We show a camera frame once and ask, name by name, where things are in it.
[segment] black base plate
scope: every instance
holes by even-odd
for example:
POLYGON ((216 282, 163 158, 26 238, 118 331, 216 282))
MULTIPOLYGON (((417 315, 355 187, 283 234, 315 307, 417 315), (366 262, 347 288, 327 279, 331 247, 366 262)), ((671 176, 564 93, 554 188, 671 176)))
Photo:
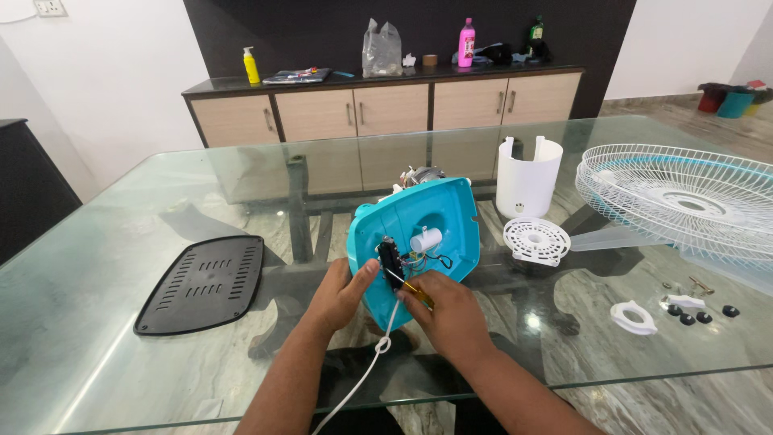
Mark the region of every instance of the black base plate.
POLYGON ((135 322, 137 335, 176 335, 240 319, 257 294, 263 238, 235 235, 186 248, 135 322))

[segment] white plastic cylinder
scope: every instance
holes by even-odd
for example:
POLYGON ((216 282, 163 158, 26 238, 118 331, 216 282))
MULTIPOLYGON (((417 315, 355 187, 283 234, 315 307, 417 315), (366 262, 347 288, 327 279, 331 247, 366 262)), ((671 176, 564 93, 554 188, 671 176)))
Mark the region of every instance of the white plastic cylinder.
POLYGON ((427 230, 425 227, 421 234, 410 238, 410 248, 416 253, 421 254, 440 243, 441 240, 443 240, 443 234, 440 233, 440 230, 437 228, 430 228, 427 230))
POLYGON ((540 218, 550 208, 564 149, 537 136, 534 161, 514 159, 511 153, 512 137, 507 137, 499 146, 496 207, 509 219, 540 218))

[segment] plastic bag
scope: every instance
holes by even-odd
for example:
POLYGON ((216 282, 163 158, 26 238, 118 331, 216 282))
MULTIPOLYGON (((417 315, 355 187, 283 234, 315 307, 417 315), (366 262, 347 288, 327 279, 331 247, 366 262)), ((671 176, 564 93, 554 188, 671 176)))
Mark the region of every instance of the plastic bag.
POLYGON ((403 74, 403 44, 400 34, 389 22, 376 32, 378 23, 370 19, 363 38, 363 77, 400 76, 403 74))

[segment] glass tabletop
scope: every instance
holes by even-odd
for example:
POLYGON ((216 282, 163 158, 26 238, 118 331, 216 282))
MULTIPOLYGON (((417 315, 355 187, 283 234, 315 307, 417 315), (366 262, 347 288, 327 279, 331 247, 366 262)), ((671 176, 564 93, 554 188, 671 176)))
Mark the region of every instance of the glass tabletop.
MULTIPOLYGON (((328 267, 346 256, 354 210, 375 203, 408 166, 472 180, 481 259, 463 283, 496 345, 551 388, 773 365, 773 298, 685 262, 665 245, 569 252, 558 267, 517 262, 494 207, 497 147, 537 135, 564 148, 543 218, 570 234, 608 222, 574 187, 585 149, 650 143, 727 150, 638 116, 293 142, 159 154, 145 160, 0 269, 0 427, 82 433, 238 420, 328 267), (132 325, 188 245, 260 235, 263 277, 245 317, 207 331, 139 337, 132 325), (663 309, 663 283, 690 276, 716 290, 714 322, 682 325, 663 309), (651 336, 611 321, 635 300, 651 336), (730 304, 741 315, 730 319, 730 304)), ((322 369, 318 411, 364 373, 379 335, 361 304, 322 369)), ((415 321, 347 408, 461 399, 472 390, 415 321)))

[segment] person's hand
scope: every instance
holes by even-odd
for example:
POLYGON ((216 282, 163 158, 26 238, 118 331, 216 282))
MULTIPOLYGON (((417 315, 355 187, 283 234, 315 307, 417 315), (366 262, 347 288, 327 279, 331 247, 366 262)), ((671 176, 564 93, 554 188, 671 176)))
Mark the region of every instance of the person's hand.
POLYGON ((483 311, 470 289, 435 270, 409 279, 408 283, 429 295, 434 309, 430 311, 406 290, 401 290, 397 297, 424 329, 435 350, 457 369, 496 350, 483 311))
POLYGON ((379 262, 370 259, 352 278, 349 260, 335 260, 314 293, 304 317, 330 334, 343 328, 354 317, 360 298, 378 272, 379 262))

